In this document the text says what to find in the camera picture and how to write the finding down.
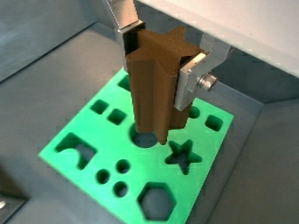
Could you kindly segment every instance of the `gray wall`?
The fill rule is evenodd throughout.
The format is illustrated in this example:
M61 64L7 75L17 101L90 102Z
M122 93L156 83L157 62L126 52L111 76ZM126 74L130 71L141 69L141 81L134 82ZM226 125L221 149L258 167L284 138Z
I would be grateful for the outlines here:
M97 20L95 1L0 1L0 81Z
M146 29L154 32L165 33L177 25L185 26L142 3L135 3L135 8ZM186 25L185 41L198 45L200 39L201 32ZM240 50L234 51L213 73L220 82L262 103L299 97L299 79Z

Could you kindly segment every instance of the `shape sorter board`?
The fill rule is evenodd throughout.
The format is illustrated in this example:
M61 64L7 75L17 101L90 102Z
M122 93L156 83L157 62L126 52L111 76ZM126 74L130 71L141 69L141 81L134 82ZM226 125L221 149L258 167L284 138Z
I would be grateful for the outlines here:
M165 145L149 137L139 147L127 76L119 70L38 156L123 223L181 224L230 121L229 113L194 99L185 129L169 131ZM168 198L165 216L144 208L153 189Z

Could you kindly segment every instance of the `small round hole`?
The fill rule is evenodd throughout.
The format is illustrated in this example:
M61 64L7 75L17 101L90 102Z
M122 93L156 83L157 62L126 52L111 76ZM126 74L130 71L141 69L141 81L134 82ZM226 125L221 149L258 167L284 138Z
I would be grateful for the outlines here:
M200 114L201 114L200 110L196 107L190 106L189 118L194 119L200 116Z
M126 162L126 160L121 159L115 162L115 170L119 173L126 173L129 170L129 163Z
M133 124L129 130L129 137L133 144L139 148L150 148L156 145L157 139L153 133L137 133Z
M115 182L113 186L114 195L122 198L126 195L126 184L123 182Z
M106 170L97 171L97 182L103 185L107 182L109 174Z

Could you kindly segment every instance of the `arch-shaped hole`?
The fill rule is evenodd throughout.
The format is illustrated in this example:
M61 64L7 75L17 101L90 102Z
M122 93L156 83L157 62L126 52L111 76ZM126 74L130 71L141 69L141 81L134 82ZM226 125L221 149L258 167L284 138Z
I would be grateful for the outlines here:
M69 133L62 140L59 141L58 145L55 146L54 150L61 152L66 149L73 149L78 152L78 164L77 167L82 170L86 164L89 163L90 159L94 157L97 150L79 139L73 133Z
M97 178L97 182L98 182L101 185L103 185L103 184L107 182L107 179L109 179L109 173L107 173L107 170L105 170L105 169L98 170L98 171L97 171L95 178Z
M129 163L125 159L121 159L115 162L115 170L119 173L126 173L129 170Z
M125 197L126 195L126 184L121 181L115 182L114 186L113 186L113 192L114 192L114 195L118 197L118 198L122 198Z
M131 143L139 148L150 148L156 145L157 139L152 132L149 133L137 133L135 125L133 124L129 130L129 137Z

